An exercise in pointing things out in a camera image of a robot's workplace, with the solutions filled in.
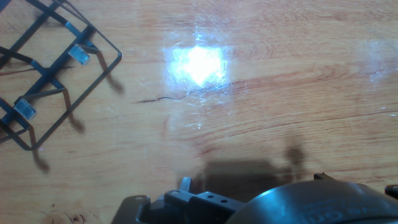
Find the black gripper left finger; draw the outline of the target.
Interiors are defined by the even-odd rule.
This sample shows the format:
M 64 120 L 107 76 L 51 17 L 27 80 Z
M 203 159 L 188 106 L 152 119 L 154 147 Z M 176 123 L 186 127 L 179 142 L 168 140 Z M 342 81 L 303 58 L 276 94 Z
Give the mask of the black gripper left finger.
M 152 201 L 148 195 L 125 198 L 112 224 L 226 223 L 246 204 L 212 192 L 192 193 L 192 178 L 184 177 L 176 190 Z

